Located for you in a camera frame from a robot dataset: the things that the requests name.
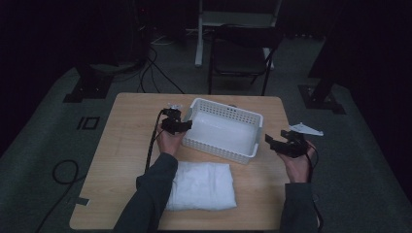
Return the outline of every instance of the hand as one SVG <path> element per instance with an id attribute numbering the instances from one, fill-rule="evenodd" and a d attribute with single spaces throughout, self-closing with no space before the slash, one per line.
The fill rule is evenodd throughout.
<path id="1" fill-rule="evenodd" d="M 315 146 L 306 141 L 309 144 L 309 148 L 307 154 L 309 158 L 312 158 L 313 154 L 315 153 Z M 310 161 L 306 156 L 299 156 L 297 158 L 291 158 L 284 154 L 277 153 L 285 163 L 286 172 L 288 174 L 289 180 L 291 183 L 307 183 L 309 179 L 309 169 L 310 169 Z"/>
<path id="2" fill-rule="evenodd" d="M 183 137 L 185 136 L 186 132 L 176 133 L 175 135 L 172 135 L 167 131 L 164 131 L 161 128 L 161 124 L 157 127 L 157 132 L 159 133 L 159 135 L 157 136 L 156 140 L 160 152 L 166 152 L 172 156 L 175 156 L 176 151 L 182 143 Z"/>

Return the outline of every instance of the black chair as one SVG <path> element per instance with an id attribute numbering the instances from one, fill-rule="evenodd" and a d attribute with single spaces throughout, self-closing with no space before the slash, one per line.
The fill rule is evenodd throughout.
<path id="1" fill-rule="evenodd" d="M 212 93 L 214 76 L 257 77 L 265 75 L 261 95 L 266 90 L 272 56 L 283 35 L 275 27 L 256 27 L 224 24 L 213 33 L 209 62 L 209 94 Z M 268 55 L 263 49 L 268 48 Z"/>

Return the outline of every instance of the plastic basket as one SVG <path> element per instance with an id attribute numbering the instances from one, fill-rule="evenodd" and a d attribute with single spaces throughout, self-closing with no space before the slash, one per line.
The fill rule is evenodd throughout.
<path id="1" fill-rule="evenodd" d="M 247 164 L 258 151 L 263 116 L 196 98 L 184 120 L 193 120 L 183 145 Z"/>

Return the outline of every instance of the folded towel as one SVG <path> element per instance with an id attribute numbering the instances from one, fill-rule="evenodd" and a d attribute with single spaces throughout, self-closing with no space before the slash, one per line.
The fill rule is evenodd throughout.
<path id="1" fill-rule="evenodd" d="M 220 211 L 234 207 L 229 164 L 179 162 L 166 210 Z"/>

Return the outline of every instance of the wooden table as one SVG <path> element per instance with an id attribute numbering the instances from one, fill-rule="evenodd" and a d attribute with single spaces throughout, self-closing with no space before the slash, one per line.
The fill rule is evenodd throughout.
<path id="1" fill-rule="evenodd" d="M 135 192 L 135 180 L 144 173 L 146 157 L 158 112 L 167 104 L 183 104 L 182 117 L 194 98 L 236 105 L 262 114 L 263 130 L 255 158 L 248 165 L 181 146 L 178 159 L 191 162 L 229 163 L 234 179 L 237 208 L 207 212 L 165 211 L 163 230 L 268 230 L 278 229 L 289 180 L 282 160 L 264 142 L 264 134 L 284 141 L 281 129 L 289 129 L 282 101 L 277 97 L 121 93 L 110 113 L 70 220 L 73 229 L 112 229 Z M 158 157 L 154 146 L 152 163 Z"/>

